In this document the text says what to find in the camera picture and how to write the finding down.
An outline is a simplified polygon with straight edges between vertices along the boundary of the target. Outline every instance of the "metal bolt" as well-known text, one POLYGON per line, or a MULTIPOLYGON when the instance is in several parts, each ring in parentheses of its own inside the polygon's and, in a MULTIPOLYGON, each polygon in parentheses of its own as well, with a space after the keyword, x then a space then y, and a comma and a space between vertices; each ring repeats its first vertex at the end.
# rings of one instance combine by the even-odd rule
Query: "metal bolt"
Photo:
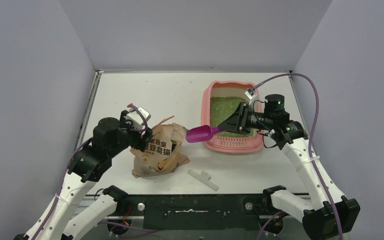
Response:
POLYGON ((143 204, 142 202, 139 203, 139 204, 137 205, 137 210, 139 210, 139 211, 143 211, 143 210, 145 210, 145 204, 143 204))
POLYGON ((253 209, 253 204, 250 203, 250 202, 245 203, 245 209, 246 210, 252 210, 253 209))

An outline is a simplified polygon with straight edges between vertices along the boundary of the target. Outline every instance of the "white table surface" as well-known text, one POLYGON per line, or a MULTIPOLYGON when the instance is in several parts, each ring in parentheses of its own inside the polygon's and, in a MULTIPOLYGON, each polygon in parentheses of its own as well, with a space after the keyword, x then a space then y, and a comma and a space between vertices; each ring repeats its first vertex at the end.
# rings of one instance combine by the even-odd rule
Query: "white table surface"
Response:
MULTIPOLYGON (((177 123, 188 129, 201 122, 203 92, 213 81, 259 83, 276 73, 103 73, 91 108, 84 139, 92 137, 93 128, 105 117, 119 119, 130 103, 151 113, 150 126, 175 115, 167 123, 177 123)), ((268 94, 285 96, 285 110, 291 119, 302 123, 301 115, 288 77, 264 84, 260 98, 268 94)), ((115 185, 129 194, 257 194, 263 189, 283 185, 293 193, 307 190, 292 164, 278 148, 256 153, 229 155, 207 149, 202 143, 187 143, 181 152, 190 163, 175 172, 159 176, 132 176, 134 156, 128 149, 112 160, 112 167, 89 192, 115 185), (187 172, 206 171, 219 186, 214 191, 187 172)))

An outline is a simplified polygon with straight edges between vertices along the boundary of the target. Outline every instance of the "white cable tie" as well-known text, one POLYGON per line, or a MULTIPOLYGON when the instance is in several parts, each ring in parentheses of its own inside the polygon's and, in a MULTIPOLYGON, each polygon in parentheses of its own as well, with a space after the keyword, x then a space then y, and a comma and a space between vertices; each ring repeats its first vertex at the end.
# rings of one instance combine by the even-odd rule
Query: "white cable tie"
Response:
POLYGON ((301 164, 296 167, 296 171, 299 172, 301 170, 301 168, 305 165, 305 164, 308 164, 312 161, 316 161, 316 160, 319 160, 320 159, 320 156, 313 156, 313 157, 310 157, 309 159, 306 159, 304 161, 301 162, 301 164))
POLYGON ((61 201, 63 201, 64 203, 66 204, 70 204, 67 200, 65 200, 64 198, 62 198, 61 196, 59 196, 58 194, 55 193, 55 197, 61 201))

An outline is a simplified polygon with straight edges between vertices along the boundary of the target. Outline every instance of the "pink litter box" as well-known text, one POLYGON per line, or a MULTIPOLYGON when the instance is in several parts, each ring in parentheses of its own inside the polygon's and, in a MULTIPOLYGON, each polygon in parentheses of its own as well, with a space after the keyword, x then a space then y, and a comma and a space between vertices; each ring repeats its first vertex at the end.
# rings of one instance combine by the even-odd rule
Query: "pink litter box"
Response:
MULTIPOLYGON (((247 89, 253 88, 254 84, 240 81, 214 81, 204 91, 202 96, 201 125, 210 125, 210 98, 211 97, 240 97, 248 99, 245 95, 247 89)), ((258 104, 256 109, 262 111, 258 104)), ((254 130, 249 137, 226 137, 214 135, 211 140, 205 141, 204 145, 214 151, 228 154, 246 154, 259 151, 263 147, 263 138, 254 130)))

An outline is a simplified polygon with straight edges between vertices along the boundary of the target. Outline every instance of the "cat litter box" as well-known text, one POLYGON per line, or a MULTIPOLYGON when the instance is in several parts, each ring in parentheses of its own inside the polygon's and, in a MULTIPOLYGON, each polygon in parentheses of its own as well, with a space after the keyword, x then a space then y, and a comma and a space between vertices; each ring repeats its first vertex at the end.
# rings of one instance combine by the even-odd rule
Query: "cat litter box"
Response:
MULTIPOLYGON (((253 87, 254 84, 250 82, 212 82, 202 96, 201 125, 216 127, 230 117, 240 102, 249 102, 245 91, 253 87)), ((262 111, 260 104, 256 110, 257 112, 262 111)), ((257 134, 255 129, 248 135, 221 132, 213 136, 211 140, 205 141, 204 145, 217 152, 246 154, 259 151, 263 147, 263 138, 257 134)))

